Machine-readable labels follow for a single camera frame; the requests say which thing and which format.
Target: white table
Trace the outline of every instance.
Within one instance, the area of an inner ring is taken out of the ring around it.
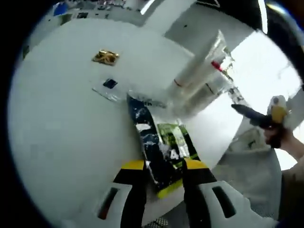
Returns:
[[[121,55],[115,66],[94,63],[100,49]],[[131,24],[76,19],[59,27],[26,56],[9,99],[9,138],[29,195],[53,224],[103,191],[121,165],[142,158],[127,106],[92,91],[100,75],[136,83],[145,92],[165,89],[193,55],[176,43]],[[213,168],[242,117],[222,95],[187,122],[199,157]],[[149,197],[142,224],[183,200],[183,188]]]

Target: person's arm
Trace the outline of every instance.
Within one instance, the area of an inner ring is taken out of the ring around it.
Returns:
[[[270,137],[275,134],[275,131],[265,130],[266,143],[268,143]],[[293,156],[297,162],[304,156],[304,144],[296,139],[290,130],[286,131],[286,134],[281,140],[281,149]]]

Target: gray fabric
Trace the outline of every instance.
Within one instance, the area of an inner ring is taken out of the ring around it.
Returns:
[[[212,172],[248,198],[257,214],[278,219],[282,173],[273,149],[226,152]]]

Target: gold object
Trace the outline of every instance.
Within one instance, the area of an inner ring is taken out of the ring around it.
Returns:
[[[102,49],[92,58],[92,61],[114,66],[118,58],[119,54]]]

